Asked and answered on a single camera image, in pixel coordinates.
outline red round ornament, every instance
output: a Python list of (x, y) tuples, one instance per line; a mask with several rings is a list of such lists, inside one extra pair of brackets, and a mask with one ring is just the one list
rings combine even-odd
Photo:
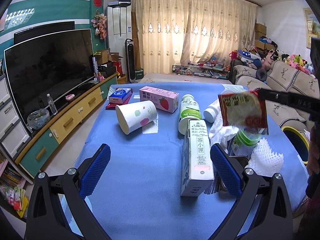
[(95, 7), (100, 7), (102, 5), (102, 0), (93, 0), (93, 4)]

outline white paper cup with fruit print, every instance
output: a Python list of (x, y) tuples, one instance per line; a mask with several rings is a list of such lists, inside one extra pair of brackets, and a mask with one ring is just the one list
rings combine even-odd
[(148, 100), (116, 106), (116, 114), (121, 130), (129, 134), (155, 120), (157, 110), (155, 105)]

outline television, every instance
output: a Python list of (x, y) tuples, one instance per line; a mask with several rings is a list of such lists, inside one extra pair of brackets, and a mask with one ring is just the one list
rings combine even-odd
[(90, 29), (63, 31), (32, 38), (4, 51), (5, 72), (21, 118), (48, 108), (54, 101), (93, 77)]
[(75, 29), (74, 21), (42, 24), (40, 26), (32, 27), (32, 28), (15, 33), (13, 36), (13, 44), (18, 44), (20, 42), (30, 40), (32, 38), (50, 34), (50, 33), (70, 31), (74, 29)]

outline beige curtain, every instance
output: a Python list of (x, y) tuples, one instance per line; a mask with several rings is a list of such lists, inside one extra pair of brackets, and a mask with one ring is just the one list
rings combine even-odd
[(182, 55), (189, 0), (132, 0), (132, 10), (144, 73), (171, 73)]
[(258, 6), (245, 0), (132, 0), (144, 73), (171, 73), (175, 61), (216, 56), (254, 40)]
[(232, 50), (252, 45), (257, 13), (258, 6), (245, 0), (191, 0), (181, 60), (216, 56), (228, 65)]

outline white storage drawer unit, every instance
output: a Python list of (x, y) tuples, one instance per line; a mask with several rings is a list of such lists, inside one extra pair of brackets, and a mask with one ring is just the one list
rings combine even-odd
[(7, 153), (15, 159), (30, 139), (21, 121), (18, 120), (13, 125), (10, 125), (0, 142)]
[(12, 101), (0, 106), (0, 138), (18, 119), (19, 117)]
[(0, 107), (10, 98), (9, 89), (5, 82), (5, 75), (0, 76)]

